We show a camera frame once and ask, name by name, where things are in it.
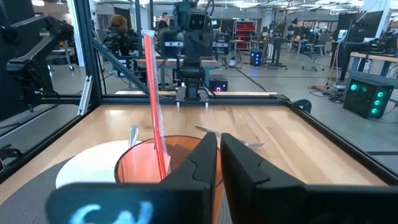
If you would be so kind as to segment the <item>black standing desk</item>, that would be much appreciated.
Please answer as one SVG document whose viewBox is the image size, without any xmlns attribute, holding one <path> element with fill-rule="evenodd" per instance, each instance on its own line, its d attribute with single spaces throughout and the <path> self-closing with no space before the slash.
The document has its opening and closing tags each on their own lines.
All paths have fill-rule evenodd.
<svg viewBox="0 0 398 224">
<path fill-rule="evenodd" d="M 280 52 L 281 52 L 281 47 L 283 43 L 289 42 L 287 39 L 281 38 L 281 37 L 271 37 L 268 42 L 272 44 L 273 50 L 272 50 L 272 56 L 271 56 L 271 61 L 270 62 L 265 62 L 264 65 L 266 66 L 267 69 L 271 68 L 284 68 L 287 70 L 287 66 L 284 65 L 283 63 L 280 63 Z"/>
</svg>

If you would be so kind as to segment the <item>wooden desk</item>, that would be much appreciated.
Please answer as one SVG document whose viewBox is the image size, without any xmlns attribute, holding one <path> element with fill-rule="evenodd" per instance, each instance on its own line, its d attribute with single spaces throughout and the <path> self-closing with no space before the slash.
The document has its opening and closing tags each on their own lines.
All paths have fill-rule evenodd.
<svg viewBox="0 0 398 224">
<path fill-rule="evenodd" d="M 398 57 L 395 55 L 351 52 L 350 59 L 352 60 L 348 74 L 350 80 L 352 78 L 364 78 L 375 82 L 387 83 L 398 89 Z M 370 67 L 368 73 L 364 72 L 364 66 L 368 60 L 384 62 L 381 70 L 377 73 L 371 73 Z"/>
</svg>

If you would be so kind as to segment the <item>black aluminium table frame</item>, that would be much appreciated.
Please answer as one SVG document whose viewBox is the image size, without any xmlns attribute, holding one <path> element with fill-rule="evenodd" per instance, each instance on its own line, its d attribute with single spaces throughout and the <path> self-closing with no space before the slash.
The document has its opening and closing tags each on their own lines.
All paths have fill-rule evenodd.
<svg viewBox="0 0 398 224">
<path fill-rule="evenodd" d="M 130 70 L 123 67 L 118 59 L 113 56 L 110 51 L 100 42 L 98 42 L 93 33 L 92 21 L 89 15 L 89 0 L 73 0 L 78 6 L 78 24 L 83 25 L 85 30 L 80 34 L 83 46 L 83 57 L 85 60 L 86 71 L 88 75 L 93 77 L 93 87 L 91 92 L 91 100 L 100 105 L 148 105 L 149 89 L 141 81 L 139 81 Z M 139 87 L 137 94 L 128 94 L 120 97 L 103 96 L 100 88 L 100 70 L 98 66 L 97 55 L 105 56 L 117 69 L 127 75 L 127 77 Z M 294 107 L 292 101 L 284 95 L 278 95 L 271 92 L 260 93 L 243 93 L 234 94 L 232 92 L 224 92 L 216 94 L 215 98 L 210 98 L 208 103 L 211 105 L 262 105 L 262 106 L 286 106 L 294 113 L 299 115 L 304 121 L 317 129 L 329 140 L 336 143 L 342 150 L 347 152 L 354 160 L 362 164 L 374 175 L 378 176 L 383 182 L 389 185 L 398 185 L 398 174 L 393 173 L 386 166 L 376 161 L 370 154 L 360 150 L 348 142 L 343 137 L 336 134 L 330 128 L 320 123 L 310 113 L 301 108 Z"/>
</svg>

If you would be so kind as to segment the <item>red drinking straw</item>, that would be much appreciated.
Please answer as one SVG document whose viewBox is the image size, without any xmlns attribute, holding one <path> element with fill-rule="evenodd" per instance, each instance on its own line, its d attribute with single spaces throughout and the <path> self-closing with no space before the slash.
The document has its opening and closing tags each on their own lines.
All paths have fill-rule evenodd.
<svg viewBox="0 0 398 224">
<path fill-rule="evenodd" d="M 160 180 L 163 180 L 169 174 L 170 156 L 167 152 L 164 125 L 162 120 L 162 110 L 160 108 L 160 95 L 157 78 L 157 59 L 155 52 L 153 30 L 143 31 L 144 50 L 147 69 L 147 87 L 149 89 L 150 112 L 152 120 L 152 129 L 154 134 L 154 144 L 159 167 Z"/>
</svg>

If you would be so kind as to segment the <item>silver fork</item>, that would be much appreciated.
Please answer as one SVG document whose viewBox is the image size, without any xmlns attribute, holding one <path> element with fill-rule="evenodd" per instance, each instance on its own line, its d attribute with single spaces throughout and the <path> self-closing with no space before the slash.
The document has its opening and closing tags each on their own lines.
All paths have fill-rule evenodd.
<svg viewBox="0 0 398 224">
<path fill-rule="evenodd" d="M 203 128 L 203 127 L 200 127 L 200 126 L 195 126 L 195 128 L 197 130 L 200 130 L 200 131 L 203 131 L 203 132 L 206 132 L 206 133 L 215 133 L 217 137 L 219 137 L 219 138 L 221 137 L 221 133 L 219 133 L 217 131 L 214 131 L 214 130 L 211 130 L 211 129 L 206 129 L 206 128 Z M 248 148 L 256 148 L 256 147 L 261 147 L 261 146 L 264 145 L 264 143 L 249 143 L 249 142 L 246 142 L 246 141 L 243 141 L 243 140 L 239 140 L 239 141 L 241 143 L 243 143 L 245 146 L 247 146 Z"/>
</svg>

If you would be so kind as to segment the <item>orange plastic tumbler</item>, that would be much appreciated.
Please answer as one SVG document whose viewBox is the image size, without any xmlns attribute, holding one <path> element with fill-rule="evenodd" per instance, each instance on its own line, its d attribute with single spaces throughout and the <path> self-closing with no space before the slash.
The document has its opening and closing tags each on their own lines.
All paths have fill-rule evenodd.
<svg viewBox="0 0 398 224">
<path fill-rule="evenodd" d="M 215 224 L 224 194 L 217 139 L 166 136 L 169 174 L 160 180 L 154 139 L 136 144 L 117 161 L 116 182 L 132 188 L 133 210 L 148 224 Z"/>
</svg>

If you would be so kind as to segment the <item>large black computer tower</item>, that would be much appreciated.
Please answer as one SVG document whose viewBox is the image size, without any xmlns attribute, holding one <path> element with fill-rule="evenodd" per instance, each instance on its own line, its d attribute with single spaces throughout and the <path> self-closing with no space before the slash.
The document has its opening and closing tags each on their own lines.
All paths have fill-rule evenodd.
<svg viewBox="0 0 398 224">
<path fill-rule="evenodd" d="M 392 85 L 363 78 L 352 78 L 343 108 L 365 119 L 381 118 L 393 90 Z"/>
</svg>

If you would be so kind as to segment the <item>person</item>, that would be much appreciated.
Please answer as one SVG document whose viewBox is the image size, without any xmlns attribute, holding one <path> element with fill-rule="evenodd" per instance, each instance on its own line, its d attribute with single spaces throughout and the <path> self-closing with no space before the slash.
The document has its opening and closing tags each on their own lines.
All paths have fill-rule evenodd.
<svg viewBox="0 0 398 224">
<path fill-rule="evenodd" d="M 159 21 L 160 30 L 169 28 L 169 19 L 170 19 L 169 14 L 167 12 L 164 12 L 162 14 L 161 20 Z"/>
<path fill-rule="evenodd" d="M 129 56 L 134 43 L 127 35 L 127 20 L 120 14 L 111 17 L 108 25 L 110 33 L 103 43 L 116 55 Z"/>
</svg>

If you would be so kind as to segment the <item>black partition screen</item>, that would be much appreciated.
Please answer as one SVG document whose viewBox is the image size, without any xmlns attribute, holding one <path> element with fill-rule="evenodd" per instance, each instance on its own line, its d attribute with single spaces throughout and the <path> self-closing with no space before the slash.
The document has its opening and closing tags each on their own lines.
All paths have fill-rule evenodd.
<svg viewBox="0 0 398 224">
<path fill-rule="evenodd" d="M 31 0 L 0 0 L 0 25 L 12 25 L 34 16 Z M 42 40 L 40 29 L 38 24 L 18 28 L 17 47 L 0 34 L 0 121 L 28 110 L 28 105 L 20 100 L 19 84 L 6 72 L 6 64 L 11 58 L 25 55 Z"/>
</svg>

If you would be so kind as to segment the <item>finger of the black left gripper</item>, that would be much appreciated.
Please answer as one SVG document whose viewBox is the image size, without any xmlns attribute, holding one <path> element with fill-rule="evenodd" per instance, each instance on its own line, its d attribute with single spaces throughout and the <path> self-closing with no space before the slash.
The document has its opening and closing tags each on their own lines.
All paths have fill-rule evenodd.
<svg viewBox="0 0 398 224">
<path fill-rule="evenodd" d="M 199 31 L 163 30 L 160 33 L 161 55 L 185 58 L 198 58 Z"/>
<path fill-rule="evenodd" d="M 229 35 L 204 32 L 200 36 L 200 56 L 206 58 L 218 58 L 222 54 L 229 53 Z"/>
</svg>

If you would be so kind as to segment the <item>grey office chair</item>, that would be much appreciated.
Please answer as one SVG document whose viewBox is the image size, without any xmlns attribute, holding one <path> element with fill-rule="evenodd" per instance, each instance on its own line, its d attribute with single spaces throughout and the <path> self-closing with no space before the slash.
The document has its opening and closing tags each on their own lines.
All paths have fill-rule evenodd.
<svg viewBox="0 0 398 224">
<path fill-rule="evenodd" d="M 326 55 L 325 45 L 328 39 L 329 39 L 328 34 L 321 34 L 318 39 L 318 42 L 315 45 L 313 45 L 312 50 L 303 52 L 303 54 L 309 59 L 311 59 L 312 62 L 302 65 L 302 70 L 310 70 L 314 72 L 318 71 L 316 61 L 317 59 L 322 58 Z"/>
</svg>

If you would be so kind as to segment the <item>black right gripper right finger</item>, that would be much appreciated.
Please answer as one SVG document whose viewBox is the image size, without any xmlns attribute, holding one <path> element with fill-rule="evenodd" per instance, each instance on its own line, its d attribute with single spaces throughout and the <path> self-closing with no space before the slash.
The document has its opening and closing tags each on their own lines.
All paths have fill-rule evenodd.
<svg viewBox="0 0 398 224">
<path fill-rule="evenodd" d="M 221 135 L 233 224 L 398 224 L 398 187 L 306 184 Z"/>
</svg>

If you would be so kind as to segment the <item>metal spoon handle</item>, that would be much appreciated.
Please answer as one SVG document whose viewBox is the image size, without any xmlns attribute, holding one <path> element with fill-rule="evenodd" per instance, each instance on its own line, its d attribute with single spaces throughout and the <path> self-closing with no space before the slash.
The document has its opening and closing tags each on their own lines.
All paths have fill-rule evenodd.
<svg viewBox="0 0 398 224">
<path fill-rule="evenodd" d="M 129 130 L 129 140 L 128 140 L 128 147 L 132 148 L 137 141 L 139 135 L 139 127 L 137 125 L 133 125 Z"/>
</svg>

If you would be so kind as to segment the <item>silver corner bracket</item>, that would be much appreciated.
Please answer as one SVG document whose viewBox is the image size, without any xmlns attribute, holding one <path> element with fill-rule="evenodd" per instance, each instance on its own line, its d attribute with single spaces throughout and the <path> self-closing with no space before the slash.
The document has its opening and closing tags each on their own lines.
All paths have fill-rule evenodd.
<svg viewBox="0 0 398 224">
<path fill-rule="evenodd" d="M 78 116 L 83 116 L 88 110 L 92 86 L 93 86 L 93 77 L 87 76 L 83 85 L 80 103 L 78 106 L 78 111 L 77 111 Z"/>
</svg>

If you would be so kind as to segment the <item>black floor fan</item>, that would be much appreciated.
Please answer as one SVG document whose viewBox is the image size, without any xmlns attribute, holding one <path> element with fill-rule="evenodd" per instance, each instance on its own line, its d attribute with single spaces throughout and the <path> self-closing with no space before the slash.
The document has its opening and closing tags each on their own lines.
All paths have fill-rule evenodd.
<svg viewBox="0 0 398 224">
<path fill-rule="evenodd" d="M 241 68 L 242 57 L 238 50 L 230 50 L 228 55 L 224 58 L 224 65 L 227 68 Z"/>
</svg>

